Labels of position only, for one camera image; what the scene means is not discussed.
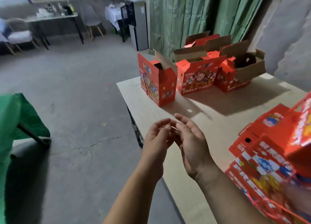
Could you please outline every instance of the left hand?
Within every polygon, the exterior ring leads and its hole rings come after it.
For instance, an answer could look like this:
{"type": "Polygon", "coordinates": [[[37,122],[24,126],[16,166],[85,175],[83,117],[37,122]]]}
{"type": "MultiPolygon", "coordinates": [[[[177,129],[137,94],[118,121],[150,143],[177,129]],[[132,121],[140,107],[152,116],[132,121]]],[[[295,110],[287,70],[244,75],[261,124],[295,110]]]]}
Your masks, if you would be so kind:
{"type": "Polygon", "coordinates": [[[142,156],[138,169],[143,171],[150,182],[155,184],[163,175],[163,162],[167,149],[174,142],[169,118],[155,122],[145,136],[142,156]]]}

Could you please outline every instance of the hand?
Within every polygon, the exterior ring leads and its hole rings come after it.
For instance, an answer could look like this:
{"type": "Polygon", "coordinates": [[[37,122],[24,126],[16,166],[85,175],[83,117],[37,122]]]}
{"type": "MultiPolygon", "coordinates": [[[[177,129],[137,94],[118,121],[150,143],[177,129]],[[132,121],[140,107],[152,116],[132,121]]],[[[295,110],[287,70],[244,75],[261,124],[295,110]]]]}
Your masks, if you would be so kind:
{"type": "Polygon", "coordinates": [[[166,152],[174,142],[170,122],[169,118],[155,122],[145,136],[138,169],[143,171],[151,182],[157,183],[163,176],[163,162],[166,152]]]}
{"type": "Polygon", "coordinates": [[[200,170],[215,163],[208,150],[205,136],[198,126],[181,114],[174,114],[174,117],[182,122],[171,120],[171,125],[178,129],[175,130],[174,140],[181,150],[186,172],[195,180],[200,170]]]}

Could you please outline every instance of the white chair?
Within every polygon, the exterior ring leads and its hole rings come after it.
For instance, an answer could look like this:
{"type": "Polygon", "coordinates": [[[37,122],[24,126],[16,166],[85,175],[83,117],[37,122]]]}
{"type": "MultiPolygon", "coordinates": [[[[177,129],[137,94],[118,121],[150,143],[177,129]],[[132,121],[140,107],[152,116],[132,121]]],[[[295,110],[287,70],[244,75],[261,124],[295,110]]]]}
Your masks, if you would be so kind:
{"type": "Polygon", "coordinates": [[[89,4],[84,4],[80,7],[80,10],[81,10],[82,21],[89,28],[90,38],[94,41],[92,26],[96,26],[97,29],[99,30],[100,34],[102,36],[104,36],[102,31],[100,30],[100,28],[98,26],[101,23],[100,19],[96,15],[93,7],[89,4]]]}
{"type": "Polygon", "coordinates": [[[18,44],[20,43],[27,43],[27,42],[32,42],[32,44],[35,46],[35,48],[37,50],[38,47],[37,45],[35,44],[34,42],[34,39],[33,39],[33,36],[32,36],[32,33],[28,30],[28,27],[26,25],[26,23],[24,22],[24,20],[22,19],[19,19],[19,18],[11,18],[11,19],[8,19],[6,20],[7,24],[9,25],[9,27],[11,28],[12,32],[11,34],[5,38],[3,35],[2,37],[0,37],[0,41],[3,41],[5,42],[6,46],[8,47],[8,49],[11,51],[11,53],[13,55],[15,55],[14,51],[10,48],[9,44],[8,43],[11,43],[11,44],[14,44],[18,47],[18,49],[23,52],[20,48],[20,46],[18,44]],[[14,31],[13,30],[13,27],[12,27],[12,23],[22,23],[23,26],[26,28],[26,30],[23,30],[23,31],[14,31]]]}

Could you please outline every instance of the wooden table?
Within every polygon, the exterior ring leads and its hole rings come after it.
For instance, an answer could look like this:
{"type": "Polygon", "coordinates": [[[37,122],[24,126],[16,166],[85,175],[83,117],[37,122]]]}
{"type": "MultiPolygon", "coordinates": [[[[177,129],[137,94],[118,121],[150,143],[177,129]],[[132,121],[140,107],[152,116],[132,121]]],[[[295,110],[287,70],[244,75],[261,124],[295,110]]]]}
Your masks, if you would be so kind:
{"type": "Polygon", "coordinates": [[[82,36],[81,31],[80,31],[80,29],[76,23],[76,20],[75,20],[75,17],[78,17],[78,16],[79,16],[79,14],[76,12],[74,12],[72,15],[64,15],[64,16],[61,16],[61,15],[45,16],[45,17],[29,16],[29,17],[25,18],[24,21],[26,23],[32,23],[34,25],[35,30],[40,34],[40,39],[41,39],[42,44],[48,50],[49,48],[48,48],[47,44],[50,45],[50,43],[46,39],[46,36],[45,36],[44,32],[42,31],[39,22],[49,21],[49,20],[58,20],[58,19],[69,19],[69,20],[74,22],[76,29],[78,31],[80,40],[81,40],[82,44],[84,44],[83,36],[82,36]]]}
{"type": "MultiPolygon", "coordinates": [[[[279,103],[294,106],[306,94],[269,74],[263,74],[244,89],[229,93],[223,93],[216,87],[187,97],[177,92],[174,102],[159,108],[141,89],[139,77],[117,85],[143,137],[155,121],[181,113],[203,131],[211,155],[222,171],[235,159],[228,151],[229,146],[248,123],[279,103]]],[[[186,174],[176,144],[167,152],[163,177],[187,224],[216,224],[204,195],[186,174]]]]}

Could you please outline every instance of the right hand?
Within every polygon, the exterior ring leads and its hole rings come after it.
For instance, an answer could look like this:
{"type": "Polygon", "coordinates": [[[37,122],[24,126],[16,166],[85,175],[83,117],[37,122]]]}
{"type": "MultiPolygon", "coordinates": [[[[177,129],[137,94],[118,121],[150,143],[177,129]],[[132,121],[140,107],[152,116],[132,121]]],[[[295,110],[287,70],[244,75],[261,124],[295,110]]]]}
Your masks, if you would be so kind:
{"type": "Polygon", "coordinates": [[[181,150],[186,172],[195,180],[199,171],[215,163],[208,150],[204,133],[199,127],[181,114],[176,113],[174,117],[182,122],[171,120],[171,125],[178,129],[175,130],[174,140],[181,150]]]}

